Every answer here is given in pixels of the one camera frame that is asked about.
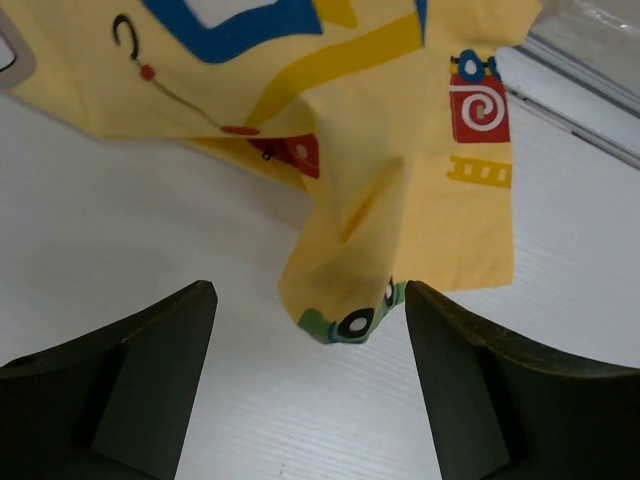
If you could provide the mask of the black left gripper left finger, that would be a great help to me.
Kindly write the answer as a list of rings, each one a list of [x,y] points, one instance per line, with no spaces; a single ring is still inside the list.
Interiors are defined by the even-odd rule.
[[[2,478],[175,478],[216,307],[196,281],[3,365]]]

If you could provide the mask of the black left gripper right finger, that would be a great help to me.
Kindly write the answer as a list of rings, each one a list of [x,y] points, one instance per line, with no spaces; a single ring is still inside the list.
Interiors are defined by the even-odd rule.
[[[405,290],[411,346],[445,479],[635,479],[639,372],[570,354]]]

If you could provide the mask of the yellow vehicle-print cloth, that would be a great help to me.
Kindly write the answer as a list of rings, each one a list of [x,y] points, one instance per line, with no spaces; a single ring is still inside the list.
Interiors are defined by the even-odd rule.
[[[410,281],[514,275],[496,54],[539,1],[5,1],[1,87],[97,136],[178,140],[304,190],[279,281],[317,341],[361,343]]]

